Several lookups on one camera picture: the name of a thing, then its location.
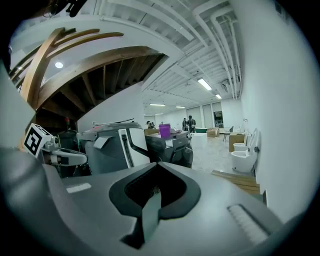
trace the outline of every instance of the purple bin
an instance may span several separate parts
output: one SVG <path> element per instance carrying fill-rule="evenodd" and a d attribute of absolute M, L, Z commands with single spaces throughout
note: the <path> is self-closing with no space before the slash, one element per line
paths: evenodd
<path fill-rule="evenodd" d="M 170 137 L 170 123 L 159 124 L 161 138 Z"/>

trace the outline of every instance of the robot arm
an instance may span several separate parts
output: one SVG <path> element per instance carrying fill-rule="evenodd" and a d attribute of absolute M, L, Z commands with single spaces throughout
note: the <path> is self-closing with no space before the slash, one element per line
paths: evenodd
<path fill-rule="evenodd" d="M 24 149 L 41 162 L 59 166 L 77 166 L 87 162 L 84 153 L 67 148 L 61 148 L 58 138 L 40 125 L 32 123 L 25 136 Z"/>

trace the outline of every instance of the gray machine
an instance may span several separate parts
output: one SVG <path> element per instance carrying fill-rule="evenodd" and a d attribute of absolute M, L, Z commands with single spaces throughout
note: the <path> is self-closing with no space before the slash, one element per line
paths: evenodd
<path fill-rule="evenodd" d="M 0 163 L 10 212 L 57 255 L 260 255 L 282 227 L 231 182 L 171 163 L 64 179 L 18 150 Z"/>
<path fill-rule="evenodd" d="M 77 133 L 93 175 L 150 163 L 144 131 L 136 122 L 107 123 Z"/>
<path fill-rule="evenodd" d="M 145 135 L 148 155 L 151 162 L 167 162 L 191 168 L 194 153 L 189 131 L 171 134 L 162 138 L 160 134 Z"/>

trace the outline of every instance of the wooden staircase underside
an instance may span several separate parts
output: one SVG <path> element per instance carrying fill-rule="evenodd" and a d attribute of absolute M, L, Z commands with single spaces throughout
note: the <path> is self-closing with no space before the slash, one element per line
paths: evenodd
<path fill-rule="evenodd" d="M 124 35 L 121 32 L 99 32 L 96 28 L 80 32 L 75 28 L 56 28 L 42 45 L 29 52 L 9 72 L 21 96 L 36 110 L 32 122 L 49 131 L 64 130 L 66 117 L 75 124 L 103 101 L 143 81 L 165 56 L 147 46 L 107 50 L 63 68 L 42 84 L 53 57 L 91 41 L 104 39 L 108 44 L 108 38 Z"/>
<path fill-rule="evenodd" d="M 143 81 L 163 57 L 146 46 L 134 46 L 101 52 L 67 67 L 40 88 L 36 122 L 48 128 L 47 116 L 49 124 L 58 128 L 64 117 L 77 121 L 111 96 Z"/>

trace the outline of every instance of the wooden pallet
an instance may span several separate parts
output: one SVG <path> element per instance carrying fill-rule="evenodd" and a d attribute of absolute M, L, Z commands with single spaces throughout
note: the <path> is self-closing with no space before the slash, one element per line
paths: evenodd
<path fill-rule="evenodd" d="M 231 174 L 221 171 L 213 170 L 212 175 L 218 176 L 220 178 L 226 179 L 236 186 L 238 186 L 243 191 L 252 194 L 260 195 L 260 185 L 257 184 L 256 178 L 252 176 L 242 176 L 237 174 Z"/>

